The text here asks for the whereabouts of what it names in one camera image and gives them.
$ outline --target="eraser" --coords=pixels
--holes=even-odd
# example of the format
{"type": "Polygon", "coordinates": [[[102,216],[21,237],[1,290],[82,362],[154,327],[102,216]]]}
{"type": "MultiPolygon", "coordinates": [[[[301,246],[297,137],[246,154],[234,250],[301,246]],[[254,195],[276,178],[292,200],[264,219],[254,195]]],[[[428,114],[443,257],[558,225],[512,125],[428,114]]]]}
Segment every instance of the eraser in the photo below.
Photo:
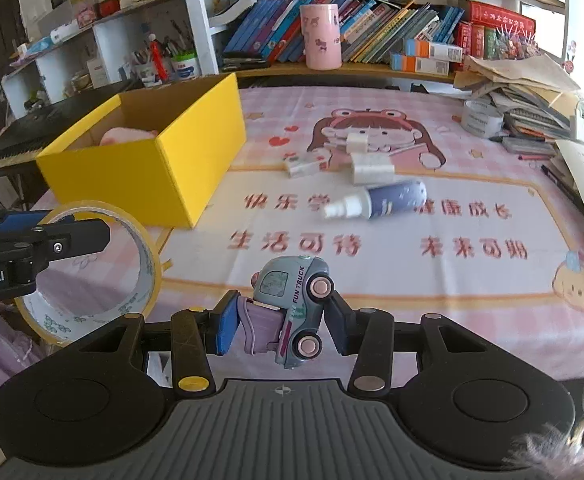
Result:
{"type": "Polygon", "coordinates": [[[326,170],[328,166],[325,160],[318,160],[312,153],[288,156],[283,159],[283,163],[290,178],[314,175],[326,170]]]}
{"type": "Polygon", "coordinates": [[[352,183],[392,184],[394,164],[387,153],[352,153],[352,183]]]}
{"type": "Polygon", "coordinates": [[[368,134],[360,134],[358,132],[348,133],[345,151],[348,153],[367,153],[368,134]]]}

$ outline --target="yellow tape roll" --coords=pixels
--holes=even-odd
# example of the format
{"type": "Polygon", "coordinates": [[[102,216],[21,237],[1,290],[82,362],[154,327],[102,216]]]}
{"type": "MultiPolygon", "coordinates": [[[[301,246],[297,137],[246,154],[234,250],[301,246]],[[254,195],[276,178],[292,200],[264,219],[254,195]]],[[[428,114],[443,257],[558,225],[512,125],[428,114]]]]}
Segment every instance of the yellow tape roll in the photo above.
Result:
{"type": "Polygon", "coordinates": [[[100,314],[73,317],[69,312],[50,305],[39,292],[16,298],[23,319],[45,341],[66,346],[123,314],[138,313],[147,317],[161,289],[162,268],[159,254],[146,229],[132,216],[105,202],[80,201],[60,206],[40,224],[51,224],[68,215],[96,213],[117,221],[130,233],[139,254],[139,274],[134,289],[116,307],[100,314]]]}

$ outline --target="crosshair logo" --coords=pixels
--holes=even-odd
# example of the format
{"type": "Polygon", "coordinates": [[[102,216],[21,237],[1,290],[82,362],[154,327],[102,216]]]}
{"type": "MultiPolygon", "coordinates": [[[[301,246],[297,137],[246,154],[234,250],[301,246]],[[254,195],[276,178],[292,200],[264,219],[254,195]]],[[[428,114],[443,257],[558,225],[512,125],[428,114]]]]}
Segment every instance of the crosshair logo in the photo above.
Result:
{"type": "Polygon", "coordinates": [[[274,389],[274,393],[279,394],[281,397],[289,395],[292,393],[292,388],[288,388],[284,384],[274,389]]]}

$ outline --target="toy truck window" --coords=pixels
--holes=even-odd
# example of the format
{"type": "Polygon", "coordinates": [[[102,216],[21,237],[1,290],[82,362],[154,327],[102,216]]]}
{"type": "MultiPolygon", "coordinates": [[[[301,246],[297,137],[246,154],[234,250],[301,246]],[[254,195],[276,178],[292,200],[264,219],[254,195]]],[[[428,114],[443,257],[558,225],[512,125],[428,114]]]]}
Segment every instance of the toy truck window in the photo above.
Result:
{"type": "Polygon", "coordinates": [[[265,275],[265,278],[261,282],[259,290],[263,294],[268,294],[269,296],[283,297],[286,291],[286,283],[288,282],[288,273],[281,272],[280,270],[272,270],[265,275]]]}

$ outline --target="red heart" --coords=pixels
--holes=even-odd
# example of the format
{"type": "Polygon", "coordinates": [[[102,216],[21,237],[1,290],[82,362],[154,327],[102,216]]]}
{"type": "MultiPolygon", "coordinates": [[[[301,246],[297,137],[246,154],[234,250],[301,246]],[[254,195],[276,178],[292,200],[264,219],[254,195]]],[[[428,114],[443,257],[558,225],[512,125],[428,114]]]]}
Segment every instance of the red heart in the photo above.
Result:
{"type": "Polygon", "coordinates": [[[271,146],[283,146],[290,142],[290,139],[287,137],[271,137],[270,138],[270,145],[271,146]]]}

